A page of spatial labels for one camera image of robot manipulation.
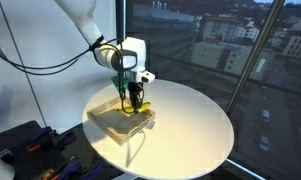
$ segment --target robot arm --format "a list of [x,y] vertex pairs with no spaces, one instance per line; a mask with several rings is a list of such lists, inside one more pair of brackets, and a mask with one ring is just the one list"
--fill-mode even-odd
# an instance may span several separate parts
[[94,48],[94,58],[98,64],[117,71],[130,81],[128,84],[130,100],[133,112],[138,113],[143,104],[140,96],[143,91],[143,83],[151,83],[155,79],[155,76],[145,69],[145,42],[128,37],[122,44],[115,47],[112,45],[100,46],[106,41],[93,19],[96,0],[55,0],[55,2],[74,22],[90,47]]

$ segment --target equipment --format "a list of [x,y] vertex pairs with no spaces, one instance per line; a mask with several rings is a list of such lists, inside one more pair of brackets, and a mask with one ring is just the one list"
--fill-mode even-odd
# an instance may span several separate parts
[[[145,69],[145,42],[131,37],[128,37],[122,43],[119,39],[105,41],[93,20],[93,11],[96,6],[96,0],[55,0],[55,2],[74,22],[80,33],[88,42],[89,49],[65,63],[51,67],[29,67],[14,63],[5,56],[1,49],[0,58],[22,72],[32,75],[51,75],[69,68],[78,61],[80,56],[88,51],[93,51],[94,58],[99,65],[118,72],[118,77],[115,77],[112,80],[116,85],[122,100],[122,109],[119,110],[119,112],[126,114],[138,114],[139,112],[146,110],[149,103],[143,103],[143,83],[151,83],[155,79],[155,76]],[[114,46],[110,44],[112,41],[118,41],[119,44]],[[52,73],[33,73],[28,71],[28,69],[53,69],[66,64],[70,65]],[[125,89],[129,90],[132,107],[123,106],[123,101],[126,98]]]

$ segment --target table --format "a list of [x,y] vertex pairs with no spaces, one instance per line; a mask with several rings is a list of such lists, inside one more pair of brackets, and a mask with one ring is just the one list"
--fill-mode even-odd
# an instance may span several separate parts
[[233,147],[229,118],[210,98],[190,87],[155,80],[144,84],[144,102],[156,112],[150,124],[119,146],[86,112],[115,97],[113,85],[99,91],[86,105],[83,128],[88,141],[107,162],[146,179],[192,179],[220,166]]

